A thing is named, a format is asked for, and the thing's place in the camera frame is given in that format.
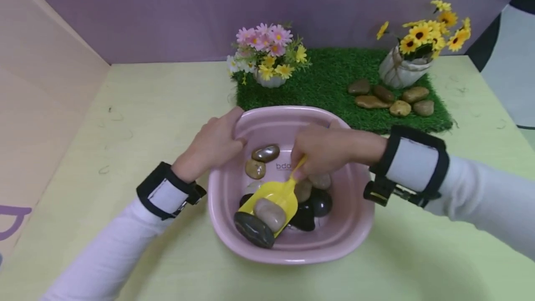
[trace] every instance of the stone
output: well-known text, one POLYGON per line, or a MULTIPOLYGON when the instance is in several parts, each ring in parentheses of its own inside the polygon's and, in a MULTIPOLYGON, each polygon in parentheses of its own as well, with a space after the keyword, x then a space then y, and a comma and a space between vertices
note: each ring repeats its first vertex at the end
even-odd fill
POLYGON ((406 103, 403 100, 396 100, 390 106, 390 114, 395 117, 406 117, 411 112, 411 104, 406 103))
POLYGON ((355 103, 362 108, 388 108, 391 106, 376 96, 358 96, 355 98, 355 103))
POLYGON ((331 212, 333 208, 333 199, 327 191, 317 188, 312 189, 310 199, 308 199, 315 217, 324 217, 331 212))
POLYGON ((253 179, 262 179, 266 175, 266 164, 250 159, 245 163, 245 173, 253 179))
POLYGON ((264 184, 263 181, 261 181, 261 180, 255 180, 255 181, 253 181, 251 184, 247 185, 247 187, 246 187, 245 190, 243 191, 243 194, 254 193, 254 192, 258 191, 258 189, 260 188, 260 186, 262 186, 263 184, 264 184))
POLYGON ((286 223, 286 213, 284 212, 284 209, 266 198, 256 200, 253 213, 254 216, 267 224, 274 233, 281 230, 286 223))
POLYGON ((281 150, 277 144, 270 144, 258 148, 251 153, 251 158, 264 163, 269 163, 272 160, 276 160, 281 150))
POLYGON ((385 103, 393 103, 396 100, 394 93, 384 86, 376 85, 373 87, 372 92, 376 97, 383 100, 385 103))
POLYGON ((312 191, 312 183, 309 179, 304 179, 298 182, 295 186, 294 193, 299 203, 305 202, 310 198, 310 192, 312 191))
POLYGON ((308 179, 312 183, 312 186, 320 189, 327 190, 331 187, 331 175, 328 173, 325 174, 311 174, 308 179))
POLYGON ((247 200, 251 198, 251 196, 253 196, 253 193, 249 193, 242 196, 242 198, 240 199, 240 207, 243 206, 247 202, 247 200))
POLYGON ((432 100, 422 100, 418 101, 412 108, 416 114, 420 117, 429 117, 434 113, 434 101, 432 100))
POLYGON ((316 223, 314 223, 314 210, 308 200, 299 203, 298 211, 292 217, 288 225, 303 231, 313 231, 316 228, 316 223))
POLYGON ((273 231, 256 216, 237 212, 234 216, 236 230, 252 244, 264 249, 271 249, 275 244, 273 231))
POLYGON ((429 90, 427 90, 425 87, 416 86, 416 87, 413 87, 412 89, 409 89, 403 92, 401 99, 403 101, 408 102, 409 104, 413 104, 416 101, 425 99, 428 95, 429 95, 429 90))
POLYGON ((347 93, 352 96, 362 96, 370 92, 370 82, 367 79, 359 79, 347 87, 347 93))

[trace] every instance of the green artificial turf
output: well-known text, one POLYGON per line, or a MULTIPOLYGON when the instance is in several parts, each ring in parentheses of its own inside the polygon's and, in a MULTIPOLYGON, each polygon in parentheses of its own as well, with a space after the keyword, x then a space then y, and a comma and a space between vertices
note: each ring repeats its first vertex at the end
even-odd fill
MULTIPOLYGON (((244 110, 278 105, 313 106, 333 112, 354 129, 388 133, 394 124, 412 126, 425 132, 440 132, 453 125, 444 103, 437 96, 427 75, 414 86, 429 89, 427 99, 434 101, 434 114, 419 117, 411 112, 405 118, 390 115, 388 109, 366 110, 357 107, 355 97, 347 93, 347 86, 361 78, 370 84, 379 82, 379 64, 387 51, 359 48, 320 48, 307 51, 312 62, 307 71, 295 73, 284 85, 275 89, 260 86, 251 74, 246 84, 242 75, 235 76, 237 82, 237 104, 244 110)), ((404 90, 389 88, 396 97, 404 90)))

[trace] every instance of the light yellow table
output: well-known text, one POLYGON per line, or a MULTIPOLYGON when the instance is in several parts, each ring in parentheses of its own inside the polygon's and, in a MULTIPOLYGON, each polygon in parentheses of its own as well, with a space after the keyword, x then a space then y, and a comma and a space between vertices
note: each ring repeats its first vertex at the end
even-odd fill
MULTIPOLYGON (((175 159, 208 118, 231 108, 225 72, 222 62, 113 66, 3 267, 0 300, 36 300, 159 161, 175 159)), ((532 174, 535 154, 467 57, 440 58, 432 76, 457 122, 440 135, 450 153, 532 174)), ((351 255, 304 267, 235 256, 203 204, 151 245, 121 300, 532 300, 534 282, 535 264, 507 245, 398 198, 377 207, 351 255)))

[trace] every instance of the grey backdrop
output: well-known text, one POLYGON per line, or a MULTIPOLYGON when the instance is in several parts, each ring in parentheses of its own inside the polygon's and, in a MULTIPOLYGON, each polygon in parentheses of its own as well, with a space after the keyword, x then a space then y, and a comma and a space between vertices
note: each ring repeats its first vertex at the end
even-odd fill
MULTIPOLYGON (((308 47, 390 47, 377 28, 427 17, 430 0, 46 0, 110 63, 224 58, 237 29, 291 20, 308 47)), ((510 0, 450 1, 475 39, 510 0)))

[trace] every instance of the stone vase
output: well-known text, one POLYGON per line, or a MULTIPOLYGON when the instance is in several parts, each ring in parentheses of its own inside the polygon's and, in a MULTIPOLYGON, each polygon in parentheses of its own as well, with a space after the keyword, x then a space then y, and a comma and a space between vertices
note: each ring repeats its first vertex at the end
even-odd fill
POLYGON ((416 83, 422 78, 433 64, 431 59, 414 59, 405 61, 399 52, 399 46, 390 50, 379 66, 379 78, 387 86, 403 89, 416 83))
POLYGON ((286 83, 286 79, 283 79, 281 76, 273 76, 269 80, 264 80, 260 73, 258 73, 258 70, 253 72, 253 77, 258 84, 267 87, 268 89, 274 89, 275 87, 279 87, 286 83))

